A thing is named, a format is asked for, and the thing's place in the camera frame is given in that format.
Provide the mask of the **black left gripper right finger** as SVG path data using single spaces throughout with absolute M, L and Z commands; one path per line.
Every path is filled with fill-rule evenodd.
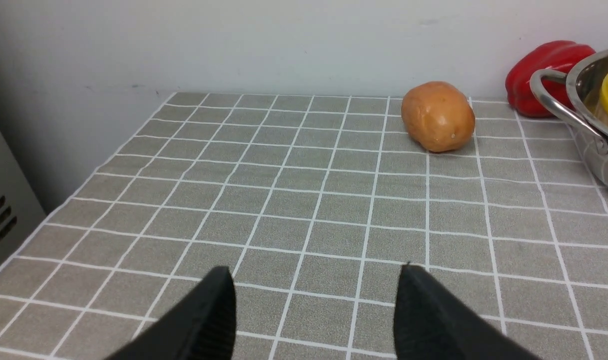
M 394 310 L 399 360 L 535 360 L 421 266 L 401 266 Z

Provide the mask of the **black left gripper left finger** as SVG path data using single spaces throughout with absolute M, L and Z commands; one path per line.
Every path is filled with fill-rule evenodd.
M 237 297 L 226 266 L 194 289 L 108 360 L 230 360 L 237 335 Z

